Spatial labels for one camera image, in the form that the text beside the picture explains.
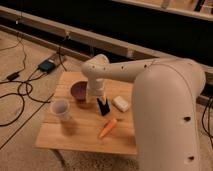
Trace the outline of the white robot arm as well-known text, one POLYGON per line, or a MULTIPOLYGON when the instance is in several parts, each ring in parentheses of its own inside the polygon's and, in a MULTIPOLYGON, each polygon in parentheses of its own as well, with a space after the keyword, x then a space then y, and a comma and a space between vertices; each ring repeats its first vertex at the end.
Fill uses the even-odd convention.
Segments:
POLYGON ((99 79, 130 82, 140 171, 201 171, 196 98, 204 89, 202 67, 191 59, 110 63, 100 54, 82 65, 87 94, 99 95, 99 79))

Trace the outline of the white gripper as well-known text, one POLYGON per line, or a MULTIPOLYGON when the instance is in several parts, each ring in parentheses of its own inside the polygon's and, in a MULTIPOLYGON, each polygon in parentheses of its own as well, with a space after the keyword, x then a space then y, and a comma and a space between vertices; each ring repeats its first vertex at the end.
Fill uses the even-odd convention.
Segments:
POLYGON ((87 96, 99 97, 102 103, 106 103, 105 85, 103 79, 89 79, 87 84, 87 96))

